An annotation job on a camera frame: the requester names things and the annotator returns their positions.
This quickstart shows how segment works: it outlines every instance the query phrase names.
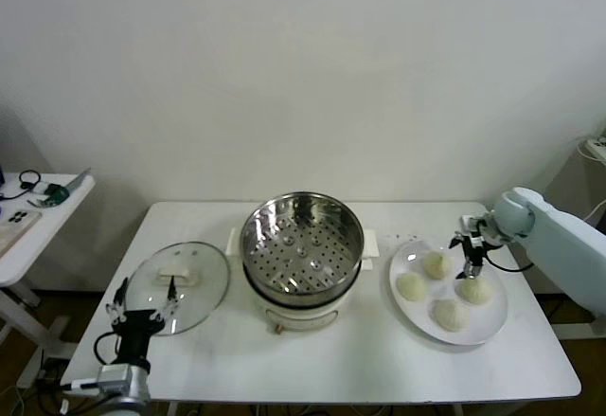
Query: white plate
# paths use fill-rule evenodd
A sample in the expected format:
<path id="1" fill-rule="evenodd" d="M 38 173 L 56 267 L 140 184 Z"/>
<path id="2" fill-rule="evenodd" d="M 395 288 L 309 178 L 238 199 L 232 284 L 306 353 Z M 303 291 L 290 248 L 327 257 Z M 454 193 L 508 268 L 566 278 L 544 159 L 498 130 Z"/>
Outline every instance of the white plate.
<path id="1" fill-rule="evenodd" d="M 432 280 L 423 269 L 423 257 L 431 250 L 439 250 L 450 258 L 451 271 L 443 280 Z M 465 261 L 462 252 L 437 246 L 433 241 L 414 241 L 401 247 L 389 267 L 389 287 L 395 301 L 404 314 L 425 333 L 444 342 L 455 345 L 480 345 L 497 334 L 508 317 L 508 299 L 503 283 L 489 265 L 482 268 L 482 277 L 492 287 L 492 297 L 482 305 L 470 304 L 455 291 L 462 280 L 455 277 L 463 270 Z M 403 298 L 398 291 L 396 281 L 402 274 L 415 271 L 427 282 L 427 296 L 423 301 Z M 451 333 L 432 319 L 432 307 L 437 299 L 453 298 L 464 304 L 470 311 L 470 325 L 458 333 Z"/>

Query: dough ball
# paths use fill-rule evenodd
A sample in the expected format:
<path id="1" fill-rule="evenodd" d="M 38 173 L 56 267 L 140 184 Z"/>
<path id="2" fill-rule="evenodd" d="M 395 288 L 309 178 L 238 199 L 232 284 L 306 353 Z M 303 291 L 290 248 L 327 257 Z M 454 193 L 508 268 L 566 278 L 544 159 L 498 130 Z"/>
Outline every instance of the dough ball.
<path id="1" fill-rule="evenodd" d="M 454 299 L 439 299 L 434 304 L 434 319 L 446 331 L 457 333 L 470 325 L 470 311 Z"/>
<path id="2" fill-rule="evenodd" d="M 485 304 L 492 296 L 492 287 L 481 277 L 464 279 L 458 285 L 458 294 L 472 304 Z"/>
<path id="3" fill-rule="evenodd" d="M 431 251 L 423 258 L 423 267 L 425 272 L 432 279 L 444 279 L 451 270 L 451 264 L 448 262 L 448 257 L 443 253 Z"/>
<path id="4" fill-rule="evenodd" d="M 401 296 L 408 300 L 424 300 L 427 293 L 427 283 L 418 272 L 408 272 L 403 274 L 396 286 Z"/>

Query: power strip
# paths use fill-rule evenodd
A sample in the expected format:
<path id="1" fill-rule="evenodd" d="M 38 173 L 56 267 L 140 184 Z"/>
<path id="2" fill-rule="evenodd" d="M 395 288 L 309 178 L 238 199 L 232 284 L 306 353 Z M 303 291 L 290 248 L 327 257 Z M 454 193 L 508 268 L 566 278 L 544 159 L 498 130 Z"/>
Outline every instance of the power strip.
<path id="1" fill-rule="evenodd" d="M 598 139 L 590 138 L 585 141 L 585 147 L 593 154 L 596 158 L 599 158 L 604 165 L 606 165 L 606 138 L 600 137 Z"/>
<path id="2" fill-rule="evenodd" d="M 0 257 L 19 241 L 19 238 L 41 217 L 42 214 L 35 210 L 18 210 L 7 220 L 0 222 Z"/>

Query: stainless steel steamer basket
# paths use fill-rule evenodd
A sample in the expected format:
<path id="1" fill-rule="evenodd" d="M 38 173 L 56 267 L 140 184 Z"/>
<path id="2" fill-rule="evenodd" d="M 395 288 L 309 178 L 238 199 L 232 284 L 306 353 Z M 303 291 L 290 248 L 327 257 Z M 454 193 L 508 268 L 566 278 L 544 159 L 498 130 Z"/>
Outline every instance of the stainless steel steamer basket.
<path id="1" fill-rule="evenodd" d="M 244 274 L 257 293 L 283 307 L 311 309 L 341 297 L 356 281 L 364 233 L 340 201 L 299 191 L 257 208 L 240 246 Z"/>

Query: white wall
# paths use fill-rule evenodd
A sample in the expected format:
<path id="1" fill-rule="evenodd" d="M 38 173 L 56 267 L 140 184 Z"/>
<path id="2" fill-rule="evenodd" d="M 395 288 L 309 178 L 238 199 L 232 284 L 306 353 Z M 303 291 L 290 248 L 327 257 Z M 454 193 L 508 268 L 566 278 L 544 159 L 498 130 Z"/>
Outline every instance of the white wall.
<path id="1" fill-rule="evenodd" d="M 0 0 L 3 115 L 98 179 L 36 280 L 102 287 L 160 199 L 544 188 L 604 125 L 604 4 Z"/>

